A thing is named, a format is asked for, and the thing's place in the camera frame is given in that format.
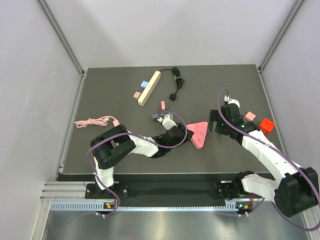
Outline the pink triangular socket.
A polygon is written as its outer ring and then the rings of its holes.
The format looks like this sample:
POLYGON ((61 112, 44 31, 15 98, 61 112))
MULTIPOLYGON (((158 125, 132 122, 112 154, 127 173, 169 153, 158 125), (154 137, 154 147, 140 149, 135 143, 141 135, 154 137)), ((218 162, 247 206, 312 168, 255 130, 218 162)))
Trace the pink triangular socket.
POLYGON ((193 135, 190 141, 198 150, 201 149, 205 144, 207 128, 208 128, 207 121, 197 122, 197 123, 192 123, 187 125, 187 129, 193 132, 193 135))

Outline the peach plug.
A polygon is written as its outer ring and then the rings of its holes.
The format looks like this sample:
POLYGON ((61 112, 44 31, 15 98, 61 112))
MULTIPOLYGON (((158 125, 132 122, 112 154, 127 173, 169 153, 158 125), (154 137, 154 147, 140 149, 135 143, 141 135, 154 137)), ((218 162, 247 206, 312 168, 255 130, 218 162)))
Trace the peach plug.
POLYGON ((249 112, 246 113, 244 118, 249 122, 253 122, 254 119, 256 118, 256 115, 254 113, 252 113, 251 111, 249 111, 249 112))

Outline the red cube plug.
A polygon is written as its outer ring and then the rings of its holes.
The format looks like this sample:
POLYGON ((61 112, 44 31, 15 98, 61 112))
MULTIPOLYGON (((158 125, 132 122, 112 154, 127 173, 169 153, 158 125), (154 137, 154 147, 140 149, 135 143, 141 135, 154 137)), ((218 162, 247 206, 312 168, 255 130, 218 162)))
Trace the red cube plug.
POLYGON ((268 136, 272 132, 274 127, 275 127, 275 123, 268 118, 264 118, 259 124, 260 130, 263 132, 265 136, 268 136))

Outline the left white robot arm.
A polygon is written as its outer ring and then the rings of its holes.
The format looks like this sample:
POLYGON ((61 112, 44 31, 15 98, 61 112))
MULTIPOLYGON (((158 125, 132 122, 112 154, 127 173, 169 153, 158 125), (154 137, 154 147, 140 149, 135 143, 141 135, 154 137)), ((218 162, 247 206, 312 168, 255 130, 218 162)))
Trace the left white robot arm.
POLYGON ((194 132, 180 122, 175 122, 171 113, 158 114, 158 122, 166 129, 165 133, 153 137, 129 135, 123 124, 94 138, 91 143, 95 164, 96 192, 102 198, 109 198, 114 191, 114 166, 130 154, 144 155, 151 159, 165 156, 173 148, 191 140, 194 132))

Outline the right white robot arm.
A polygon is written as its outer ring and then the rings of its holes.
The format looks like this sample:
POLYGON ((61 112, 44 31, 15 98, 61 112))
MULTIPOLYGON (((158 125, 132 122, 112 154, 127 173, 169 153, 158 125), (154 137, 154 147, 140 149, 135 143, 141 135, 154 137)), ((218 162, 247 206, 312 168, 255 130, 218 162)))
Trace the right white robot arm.
POLYGON ((253 122, 245 122, 238 100, 224 96, 220 109, 212 109, 207 130, 228 136, 249 151, 271 173, 272 179, 252 171, 238 173, 232 182, 233 192, 239 198, 250 193, 275 204, 286 217, 292 217, 319 204, 317 172, 290 163, 253 122))

